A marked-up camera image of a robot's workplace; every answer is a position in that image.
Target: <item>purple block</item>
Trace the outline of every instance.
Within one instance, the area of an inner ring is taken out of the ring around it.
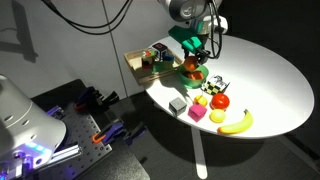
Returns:
[[[188,115],[196,122],[198,122],[206,114],[207,108],[194,104],[189,108]]]

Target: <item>yellow banana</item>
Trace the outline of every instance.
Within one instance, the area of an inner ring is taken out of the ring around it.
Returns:
[[[245,116],[241,121],[234,124],[221,126],[218,128],[218,132],[224,134],[235,134],[249,129],[253,123],[253,117],[247,109],[244,110],[244,113]]]

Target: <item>metal breadboard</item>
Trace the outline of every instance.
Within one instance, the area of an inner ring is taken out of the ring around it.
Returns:
[[[77,142],[82,148],[82,154],[41,171],[38,174],[40,180],[74,179],[112,151],[110,145],[104,146],[102,143],[95,144],[92,142],[91,137],[98,133],[100,129],[90,114],[76,112],[72,104],[64,109],[64,113],[65,117],[62,121],[65,122],[68,131],[65,145]]]

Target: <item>red tomato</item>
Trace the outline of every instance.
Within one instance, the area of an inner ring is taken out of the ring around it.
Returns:
[[[217,93],[213,95],[210,107],[212,109],[222,109],[226,110],[230,104],[230,100],[227,95],[223,93]]]

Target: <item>table leg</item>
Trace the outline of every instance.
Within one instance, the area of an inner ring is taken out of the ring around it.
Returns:
[[[191,127],[194,155],[196,160],[197,174],[200,179],[206,179],[208,176],[206,161],[204,158],[200,130]]]

